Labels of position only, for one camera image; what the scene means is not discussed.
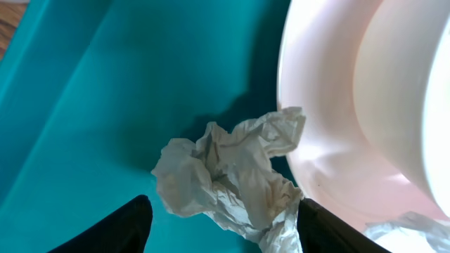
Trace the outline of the large white plate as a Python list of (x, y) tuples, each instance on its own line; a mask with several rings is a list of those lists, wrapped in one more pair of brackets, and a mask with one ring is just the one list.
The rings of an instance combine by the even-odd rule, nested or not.
[(445, 219), (372, 149), (356, 119), (356, 55), (379, 7), (378, 0), (293, 0), (278, 61), (278, 107), (300, 107), (306, 117), (300, 143), (288, 155), (291, 172), (306, 197), (358, 231), (407, 212)]

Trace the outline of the white cup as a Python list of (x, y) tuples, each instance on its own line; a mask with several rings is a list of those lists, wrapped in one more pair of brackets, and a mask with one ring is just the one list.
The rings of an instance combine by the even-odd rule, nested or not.
[(449, 0), (387, 0), (354, 69), (354, 107), (368, 142), (449, 212)]

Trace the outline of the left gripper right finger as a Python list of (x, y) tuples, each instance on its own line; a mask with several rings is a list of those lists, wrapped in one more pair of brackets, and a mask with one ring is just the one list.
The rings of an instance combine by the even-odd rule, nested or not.
[(390, 253), (310, 198), (299, 203), (297, 231), (304, 253)]

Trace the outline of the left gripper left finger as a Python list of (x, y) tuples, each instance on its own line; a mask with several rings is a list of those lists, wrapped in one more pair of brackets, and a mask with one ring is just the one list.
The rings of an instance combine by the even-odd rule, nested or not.
[(49, 253), (143, 253), (153, 220), (146, 195), (138, 195)]

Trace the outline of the foil wrapper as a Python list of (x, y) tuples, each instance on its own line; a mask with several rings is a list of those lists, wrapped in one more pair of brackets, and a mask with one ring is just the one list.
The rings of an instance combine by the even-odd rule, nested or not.
[(232, 132), (210, 122), (193, 142), (173, 138), (152, 170), (166, 210), (205, 214), (263, 252), (302, 252), (297, 232), (300, 188), (271, 164), (300, 142), (305, 116), (298, 107), (237, 124)]

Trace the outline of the teal plastic tray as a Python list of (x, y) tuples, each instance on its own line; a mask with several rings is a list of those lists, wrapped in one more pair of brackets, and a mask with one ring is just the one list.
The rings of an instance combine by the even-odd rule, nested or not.
[(33, 1), (1, 61), (1, 251), (48, 252), (138, 195), (147, 252), (257, 252), (168, 213), (152, 169), (276, 109), (288, 1)]

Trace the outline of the white napkin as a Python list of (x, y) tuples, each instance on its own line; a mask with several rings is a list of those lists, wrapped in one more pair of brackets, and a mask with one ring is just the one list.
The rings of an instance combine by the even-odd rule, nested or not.
[(392, 253), (449, 253), (449, 222), (415, 212), (368, 223), (364, 235)]

